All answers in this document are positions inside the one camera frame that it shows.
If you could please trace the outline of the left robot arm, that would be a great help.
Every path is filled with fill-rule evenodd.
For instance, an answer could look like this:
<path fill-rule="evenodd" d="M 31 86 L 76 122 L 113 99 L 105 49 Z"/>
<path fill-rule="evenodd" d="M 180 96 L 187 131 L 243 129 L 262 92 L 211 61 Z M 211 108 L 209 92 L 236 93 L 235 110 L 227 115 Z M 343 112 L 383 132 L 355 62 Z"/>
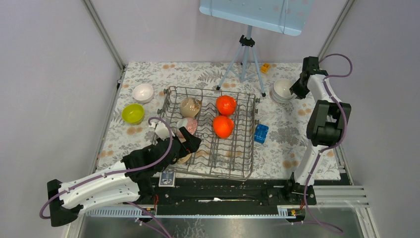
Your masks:
<path fill-rule="evenodd" d="M 76 220 L 87 211 L 123 202 L 147 204 L 152 201 L 154 189 L 151 177 L 164 171 L 179 159 L 197 152 L 202 140 L 185 127 L 180 128 L 183 139 L 173 136 L 158 139 L 155 145 L 132 151 L 115 164 L 84 178 L 47 183 L 52 227 L 60 227 Z"/>

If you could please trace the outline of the white ribbed bowl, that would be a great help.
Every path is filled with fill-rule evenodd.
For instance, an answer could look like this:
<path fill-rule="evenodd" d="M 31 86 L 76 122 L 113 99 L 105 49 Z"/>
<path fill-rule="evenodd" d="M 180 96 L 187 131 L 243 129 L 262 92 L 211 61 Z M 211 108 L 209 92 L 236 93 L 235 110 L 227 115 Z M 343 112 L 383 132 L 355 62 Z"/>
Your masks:
<path fill-rule="evenodd" d="M 271 89 L 270 93 L 271 93 L 271 96 L 272 96 L 273 100 L 278 102 L 278 103 L 287 104 L 294 98 L 294 95 L 292 95 L 291 97 L 288 97 L 288 98 L 280 97 L 279 95 L 277 95 L 277 93 L 275 92 L 274 89 Z"/>
<path fill-rule="evenodd" d="M 293 94 L 290 91 L 293 82 L 290 79 L 281 78 L 275 81 L 273 85 L 276 96 L 282 100 L 290 100 L 293 98 Z"/>

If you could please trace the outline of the grey wire dish rack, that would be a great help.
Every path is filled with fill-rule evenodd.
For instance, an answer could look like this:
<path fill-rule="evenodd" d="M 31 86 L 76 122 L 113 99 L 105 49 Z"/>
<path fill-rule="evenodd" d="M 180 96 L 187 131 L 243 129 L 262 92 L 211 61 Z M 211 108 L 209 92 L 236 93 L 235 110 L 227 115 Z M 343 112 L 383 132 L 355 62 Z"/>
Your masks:
<path fill-rule="evenodd" d="M 172 129 L 182 119 L 181 103 L 184 99 L 190 97 L 202 103 L 195 116 L 198 128 L 194 133 L 202 140 L 200 147 L 186 162 L 170 165 L 169 170 L 194 176 L 247 180 L 254 168 L 255 117 L 259 98 L 253 93 L 181 86 L 170 86 L 164 93 L 163 107 L 157 114 L 166 119 Z M 230 116 L 234 122 L 233 132 L 226 139 L 217 136 L 212 127 L 214 118 L 220 114 L 216 108 L 220 96 L 231 96 L 237 102 L 235 112 Z"/>

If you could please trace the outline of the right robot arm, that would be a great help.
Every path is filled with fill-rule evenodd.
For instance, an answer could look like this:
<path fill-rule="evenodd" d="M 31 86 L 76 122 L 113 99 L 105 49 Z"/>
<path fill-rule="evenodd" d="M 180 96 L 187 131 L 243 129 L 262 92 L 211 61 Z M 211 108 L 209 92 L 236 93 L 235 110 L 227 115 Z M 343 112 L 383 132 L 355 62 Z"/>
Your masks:
<path fill-rule="evenodd" d="M 314 174 L 322 152 L 339 145 L 347 129 L 352 107 L 342 102 L 330 87 L 329 75 L 319 67 L 318 57 L 303 59 L 299 79 L 291 86 L 291 94 L 304 99 L 311 93 L 315 107 L 309 119 L 306 137 L 307 149 L 298 168 L 292 173 L 284 198 L 297 204 L 314 183 Z"/>

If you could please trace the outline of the yellow-green bowl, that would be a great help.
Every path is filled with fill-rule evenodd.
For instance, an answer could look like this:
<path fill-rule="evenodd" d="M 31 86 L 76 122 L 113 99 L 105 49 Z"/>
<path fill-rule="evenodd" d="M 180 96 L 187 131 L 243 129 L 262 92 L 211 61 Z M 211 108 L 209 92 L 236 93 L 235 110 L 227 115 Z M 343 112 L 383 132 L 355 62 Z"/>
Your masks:
<path fill-rule="evenodd" d="M 126 106 L 121 114 L 122 119 L 129 124 L 140 124 L 145 116 L 144 108 L 139 104 Z"/>

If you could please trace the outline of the orange bowl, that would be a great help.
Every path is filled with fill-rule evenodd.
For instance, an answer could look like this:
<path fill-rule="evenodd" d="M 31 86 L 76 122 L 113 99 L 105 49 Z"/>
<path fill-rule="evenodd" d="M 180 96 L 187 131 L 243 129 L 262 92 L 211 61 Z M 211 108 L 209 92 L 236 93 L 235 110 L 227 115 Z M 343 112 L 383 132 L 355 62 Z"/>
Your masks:
<path fill-rule="evenodd" d="M 217 98 L 216 107 L 221 115 L 228 117 L 235 112 L 237 102 L 233 97 L 223 95 Z"/>
<path fill-rule="evenodd" d="M 214 132 L 220 138 L 228 138 L 234 129 L 234 121 L 226 116 L 216 116 L 212 125 Z"/>

